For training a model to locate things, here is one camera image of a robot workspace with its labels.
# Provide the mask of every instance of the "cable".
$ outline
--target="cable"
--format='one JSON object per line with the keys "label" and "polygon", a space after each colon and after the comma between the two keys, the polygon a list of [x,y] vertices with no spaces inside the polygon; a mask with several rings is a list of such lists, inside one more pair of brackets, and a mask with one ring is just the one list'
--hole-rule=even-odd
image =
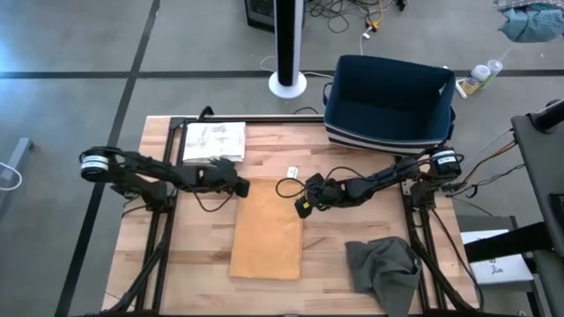
{"label": "cable", "polygon": [[487,158],[482,159],[481,161],[479,161],[474,168],[472,168],[472,170],[468,173],[468,175],[466,175],[466,177],[464,177],[462,182],[467,182],[472,175],[474,174],[474,172],[476,172],[476,170],[478,170],[478,167],[480,167],[482,164],[486,163],[488,160],[496,158],[498,156],[500,156],[501,154],[505,153],[506,151],[509,151],[511,149],[513,149],[516,146],[515,142],[509,142],[508,144],[503,145],[496,153],[490,155]]}
{"label": "cable", "polygon": [[226,198],[226,200],[224,200],[223,203],[221,203],[221,204],[219,205],[219,207],[214,208],[214,209],[212,209],[212,210],[209,210],[209,209],[207,209],[207,208],[204,207],[204,205],[202,204],[202,201],[200,200],[200,197],[198,197],[198,195],[196,194],[196,192],[195,192],[194,190],[192,190],[192,194],[194,194],[194,197],[196,198],[197,203],[200,205],[200,208],[202,208],[205,212],[214,212],[214,211],[220,210],[221,207],[223,207],[223,206],[229,201],[229,199],[231,199],[231,197],[233,197],[233,193],[234,193],[234,192],[231,192],[231,194],[229,194],[229,197]]}
{"label": "cable", "polygon": [[[340,169],[344,169],[344,170],[346,170],[346,171],[353,172],[355,175],[359,176],[361,179],[370,181],[369,178],[363,176],[362,174],[360,174],[359,172],[353,170],[353,169],[350,168],[350,167],[346,167],[346,166],[337,166],[337,167],[334,167],[333,169],[331,169],[331,170],[327,173],[327,176],[325,176],[325,179],[324,179],[324,181],[323,181],[323,183],[322,183],[321,185],[306,186],[306,184],[304,184],[304,183],[303,183],[302,181],[300,181],[300,180],[296,180],[296,179],[293,178],[293,177],[285,177],[285,178],[281,179],[280,181],[278,181],[278,182],[276,183],[276,187],[275,187],[276,194],[278,194],[278,195],[279,195],[280,197],[282,197],[282,198],[293,198],[293,197],[296,197],[297,195],[300,195],[301,193],[303,193],[303,192],[306,191],[306,190],[307,190],[309,193],[319,193],[319,192],[323,189],[323,187],[326,185],[327,180],[330,178],[330,176],[333,174],[333,172],[335,172],[335,171],[337,171],[337,170],[340,170]],[[284,181],[294,181],[294,182],[297,182],[298,184],[301,185],[301,190],[300,190],[299,192],[297,192],[297,193],[290,194],[290,195],[283,195],[283,194],[280,194],[280,191],[279,191],[278,187],[279,187],[280,184],[281,184],[282,182],[284,182]]]}
{"label": "cable", "polygon": [[474,208],[476,208],[476,209],[478,209],[478,210],[481,210],[482,212],[484,212],[485,214],[487,214],[489,217],[494,217],[494,215],[493,215],[491,212],[485,210],[484,208],[478,206],[478,205],[475,204],[475,203],[471,203],[471,202],[465,201],[464,199],[460,199],[460,198],[456,198],[456,197],[451,197],[451,198],[452,198],[453,200],[456,200],[456,201],[459,201],[459,202],[462,202],[462,203],[467,203],[467,204],[469,204],[470,206],[472,206],[472,207],[474,207]]}
{"label": "cable", "polygon": [[21,176],[21,174],[13,167],[11,166],[7,166],[6,164],[0,162],[0,166],[3,166],[9,170],[11,170],[12,172],[14,172],[18,177],[19,177],[19,181],[16,185],[10,187],[10,188],[0,188],[0,191],[12,191],[14,189],[17,189],[19,187],[19,185],[21,185],[21,182],[24,180],[24,178]]}
{"label": "cable", "polygon": [[490,144],[492,144],[493,142],[495,142],[495,140],[499,139],[500,137],[504,136],[506,133],[508,133],[509,131],[511,131],[511,129],[506,129],[505,131],[501,132],[498,136],[494,137],[492,139],[492,141],[488,142],[486,145],[484,145],[481,149],[479,149],[479,151],[477,153],[474,153],[474,155],[472,155],[467,161],[466,164],[462,165],[460,168],[464,169],[465,166],[468,165],[468,163],[472,162],[472,160],[474,158],[476,158],[476,156],[478,154],[480,154],[483,150],[485,150],[488,146],[490,146]]}
{"label": "cable", "polygon": [[319,113],[317,112],[317,110],[315,110],[315,108],[313,108],[313,107],[301,107],[300,109],[294,111],[292,114],[298,114],[301,110],[311,110],[311,111],[313,111],[315,114],[319,114]]}
{"label": "cable", "polygon": [[490,155],[487,158],[482,159],[481,161],[479,161],[477,163],[477,165],[474,166],[474,168],[472,168],[472,170],[468,173],[468,175],[466,175],[466,177],[464,177],[464,179],[462,181],[459,182],[451,182],[449,184],[444,184],[441,186],[443,191],[449,191],[449,192],[453,192],[453,191],[458,191],[462,188],[467,188],[468,186],[468,180],[472,177],[472,175],[474,175],[474,173],[478,170],[478,168],[486,163],[488,160],[496,158],[498,156],[500,156],[501,154],[513,149],[516,146],[515,141],[511,141],[508,144],[503,145],[498,151],[496,151],[494,154]]}
{"label": "cable", "polygon": [[364,52],[363,52],[363,49],[362,49],[362,38],[364,37],[364,34],[365,34],[365,33],[366,33],[366,32],[364,32],[363,34],[361,34],[361,35],[360,35],[360,38],[359,38],[360,55],[364,55]]}
{"label": "cable", "polygon": [[316,73],[316,72],[313,72],[313,71],[306,71],[306,72],[304,72],[304,73],[302,73],[302,74],[303,74],[303,75],[307,75],[307,74],[309,74],[309,75],[316,75],[316,76],[319,76],[319,77],[326,77],[326,78],[331,78],[331,79],[333,79],[333,76],[331,76],[331,75],[320,74],[320,73]]}
{"label": "cable", "polygon": [[[332,31],[333,33],[342,33],[346,30],[348,30],[348,28],[350,27],[350,23],[349,21],[346,19],[345,15],[355,15],[357,17],[363,18],[365,20],[365,22],[369,22],[370,25],[373,25],[373,21],[371,18],[371,15],[373,13],[376,12],[380,12],[381,13],[381,17],[379,19],[379,22],[382,21],[382,13],[386,10],[388,10],[388,7],[391,4],[388,4],[388,6],[384,9],[383,5],[382,5],[382,1],[383,0],[377,0],[374,3],[369,3],[366,1],[361,1],[361,0],[318,0],[318,1],[310,1],[308,2],[308,8],[309,8],[309,15],[312,17],[324,17],[327,18],[327,27],[329,28],[330,31]],[[372,10],[371,8],[379,5],[380,9],[379,10]],[[345,22],[345,27],[341,28],[341,29],[335,29],[333,28],[333,26],[331,25],[331,22],[334,21],[335,18],[340,18],[343,22]]]}
{"label": "cable", "polygon": [[130,204],[131,202],[133,202],[134,200],[136,200],[138,198],[139,198],[139,195],[134,195],[127,202],[123,203],[123,208],[125,208],[125,206],[127,206],[128,204]]}
{"label": "cable", "polygon": [[121,298],[117,297],[117,296],[114,295],[114,294],[110,294],[110,293],[108,293],[107,291],[104,291],[104,292],[105,292],[108,296],[113,297],[114,299],[122,300]]}
{"label": "cable", "polygon": [[480,186],[489,185],[489,184],[493,183],[494,181],[497,181],[497,180],[500,179],[501,177],[507,176],[507,175],[513,173],[513,171],[516,171],[516,170],[521,169],[521,168],[523,168],[523,167],[525,167],[525,164],[520,164],[520,165],[518,165],[518,166],[514,166],[514,167],[510,168],[510,169],[509,169],[507,172],[505,172],[505,173],[499,173],[499,174],[496,174],[496,175],[492,176],[492,177],[491,177],[490,179],[488,179],[488,180],[479,181],[479,182],[477,182],[477,183],[475,183],[475,184],[468,185],[468,186],[464,187],[462,190],[456,192],[455,194],[447,195],[447,197],[454,197],[454,196],[457,196],[457,195],[461,195],[462,193],[465,193],[465,192],[467,192],[467,191],[473,189],[474,192],[473,192],[472,194],[466,196],[466,198],[473,198],[475,195],[478,194],[478,188],[479,188]]}
{"label": "cable", "polygon": [[140,210],[140,209],[143,209],[143,208],[146,208],[146,207],[147,207],[147,205],[144,204],[143,206],[138,206],[138,207],[135,207],[135,208],[131,208],[130,210],[126,210],[126,211],[123,212],[122,217],[125,217],[125,215],[127,215],[127,214],[129,214],[129,213],[131,213],[135,210]]}
{"label": "cable", "polygon": [[462,265],[462,267],[464,268],[464,270],[466,271],[466,273],[468,273],[468,276],[470,277],[470,279],[472,280],[472,282],[474,283],[474,286],[476,287],[476,289],[478,289],[478,296],[479,296],[479,310],[480,311],[484,311],[484,292],[482,291],[482,289],[479,287],[478,285],[478,281],[476,281],[476,277],[474,277],[474,275],[470,272],[470,270],[468,269],[468,267],[466,266],[466,264],[464,263],[464,260],[462,258],[462,256],[460,255],[460,252],[458,252],[458,248],[456,248],[456,244],[455,241],[452,239],[452,236],[450,235],[449,230],[447,229],[447,226],[444,225],[444,223],[442,222],[442,219],[439,217],[439,214],[436,212],[436,210],[431,210],[434,213],[434,216],[437,218],[437,220],[439,221],[439,224],[442,227],[442,230],[444,231],[444,233],[447,235],[447,238],[449,239],[450,244],[452,245],[453,250],[456,253],[456,258],[458,258],[458,261],[460,262],[460,264]]}
{"label": "cable", "polygon": [[274,58],[274,56],[266,56],[265,58],[263,58],[263,60],[258,64],[258,67],[260,67],[261,70],[267,70],[267,71],[274,72],[274,70],[267,69],[263,66],[263,63],[266,62],[266,60],[268,60],[269,58]]}
{"label": "cable", "polygon": [[[274,70],[267,69],[266,67],[263,66],[263,65],[264,65],[264,62],[266,62],[268,59],[274,58],[274,57],[275,57],[275,56],[266,56],[266,57],[263,58],[263,60],[258,64],[258,67],[260,67],[261,70],[267,70],[267,71],[274,72]],[[333,79],[333,76],[331,76],[331,75],[320,74],[320,73],[316,73],[316,72],[313,72],[313,71],[306,71],[306,72],[304,72],[304,73],[302,73],[302,74],[303,74],[303,75],[308,75],[308,74],[309,74],[309,75],[316,75],[316,76],[319,76],[319,77],[326,77],[326,78],[331,78],[331,79]]]}

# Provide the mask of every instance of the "blue bin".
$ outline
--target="blue bin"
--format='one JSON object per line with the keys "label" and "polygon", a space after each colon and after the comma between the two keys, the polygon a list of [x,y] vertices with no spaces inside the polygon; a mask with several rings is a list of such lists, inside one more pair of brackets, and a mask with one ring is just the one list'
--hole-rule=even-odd
{"label": "blue bin", "polygon": [[344,55],[328,85],[324,121],[334,144],[412,155],[450,139],[456,85],[451,70]]}

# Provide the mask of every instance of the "white cable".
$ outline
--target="white cable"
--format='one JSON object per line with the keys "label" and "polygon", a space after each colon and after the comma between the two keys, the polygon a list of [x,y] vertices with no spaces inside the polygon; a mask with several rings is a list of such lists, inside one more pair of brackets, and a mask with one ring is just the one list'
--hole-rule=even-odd
{"label": "white cable", "polygon": [[307,74],[333,79],[333,76],[331,76],[331,75],[324,75],[324,74],[316,73],[316,72],[313,72],[313,71],[306,71],[305,73],[303,73],[303,75],[307,75]]}
{"label": "white cable", "polygon": [[479,149],[479,151],[477,153],[475,153],[474,155],[471,156],[471,158],[466,159],[464,161],[464,164],[462,164],[462,166],[460,167],[460,169],[464,170],[464,167],[468,165],[468,163],[470,163],[474,158],[476,158],[476,156],[478,156],[478,154],[480,154],[483,150],[486,149],[486,147],[490,146],[490,144],[492,144],[493,142],[495,142],[495,140],[499,139],[500,137],[502,137],[503,135],[505,135],[506,133],[508,133],[509,131],[511,131],[511,129],[506,129],[505,131],[503,131],[502,133],[500,133],[498,136],[494,137],[492,141],[488,142],[486,145],[484,145],[481,149]]}
{"label": "white cable", "polygon": [[269,58],[274,58],[274,56],[266,56],[265,58],[263,58],[263,60],[258,64],[258,67],[260,67],[261,70],[267,70],[267,71],[274,72],[274,70],[269,70],[269,69],[267,69],[263,66],[264,62],[266,62],[266,60],[269,59]]}
{"label": "white cable", "polygon": [[12,171],[19,177],[19,181],[18,181],[18,184],[16,184],[16,186],[11,187],[11,188],[0,188],[0,190],[2,190],[2,191],[11,191],[11,190],[14,190],[14,189],[18,188],[19,185],[21,185],[21,181],[24,180],[24,178],[21,177],[21,174],[20,174],[18,171],[16,171],[15,168],[10,167],[10,166],[7,166],[6,164],[4,164],[4,163],[2,163],[2,162],[0,162],[0,166],[4,166],[5,168],[7,168],[7,169],[9,169],[9,170],[12,170]]}
{"label": "white cable", "polygon": [[[267,70],[267,71],[274,72],[274,70],[269,70],[269,69],[267,69],[266,67],[263,66],[264,62],[266,62],[266,60],[268,60],[269,58],[274,58],[274,56],[266,56],[265,58],[263,58],[263,60],[258,64],[258,67],[260,67],[261,70]],[[331,76],[331,75],[324,75],[324,74],[316,73],[316,72],[313,72],[313,71],[306,71],[305,73],[303,73],[303,75],[307,75],[307,74],[333,79],[333,76]]]}
{"label": "white cable", "polygon": [[364,33],[360,35],[360,39],[359,39],[359,46],[360,46],[360,54],[364,55],[364,52],[362,51],[362,38],[364,37]]}

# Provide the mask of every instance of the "striped trim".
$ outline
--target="striped trim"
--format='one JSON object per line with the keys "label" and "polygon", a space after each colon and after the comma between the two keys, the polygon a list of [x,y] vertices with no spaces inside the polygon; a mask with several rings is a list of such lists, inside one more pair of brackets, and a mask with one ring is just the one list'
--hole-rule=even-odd
{"label": "striped trim", "polygon": [[362,150],[383,151],[383,152],[394,154],[394,155],[420,154],[423,150],[425,150],[424,148],[405,149],[405,148],[398,148],[398,147],[366,144],[366,143],[362,143],[362,142],[358,142],[358,141],[348,139],[346,137],[333,135],[331,133],[328,133],[328,136],[329,136],[329,141],[333,142],[334,144],[353,147],[353,148],[362,149]]}
{"label": "striped trim", "polygon": [[342,129],[335,129],[325,123],[325,129],[327,133],[341,136],[346,139],[354,140],[356,142],[364,143],[364,144],[372,144],[378,145],[383,147],[398,147],[402,149],[422,149],[422,148],[429,148],[439,144],[442,140],[426,140],[421,142],[382,142],[380,139],[375,140],[373,138],[362,137],[356,134],[352,134],[350,132],[343,131]]}

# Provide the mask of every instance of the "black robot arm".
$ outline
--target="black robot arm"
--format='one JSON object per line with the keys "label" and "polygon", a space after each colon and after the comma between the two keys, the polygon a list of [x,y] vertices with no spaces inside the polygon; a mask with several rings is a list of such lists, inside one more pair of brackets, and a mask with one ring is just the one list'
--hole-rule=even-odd
{"label": "black robot arm", "polygon": [[[227,192],[246,197],[249,181],[239,177],[234,163],[220,158],[207,164],[172,166],[134,151],[95,146],[80,155],[80,175],[87,181],[112,183],[112,189],[126,198],[140,195],[147,209],[169,208],[167,182],[186,192]],[[144,175],[157,181],[148,181]]]}
{"label": "black robot arm", "polygon": [[[434,192],[460,175],[460,154],[445,147],[425,150],[417,156],[402,158],[396,164],[374,173],[368,177],[357,177],[336,181],[323,178],[316,173],[306,180],[306,194],[296,201],[296,210],[305,218],[316,207],[320,211],[331,207],[354,207],[372,198],[378,190],[398,184],[402,181],[414,180],[411,186],[412,203],[419,209],[430,210],[434,207]],[[429,164],[427,172],[419,167]]]}

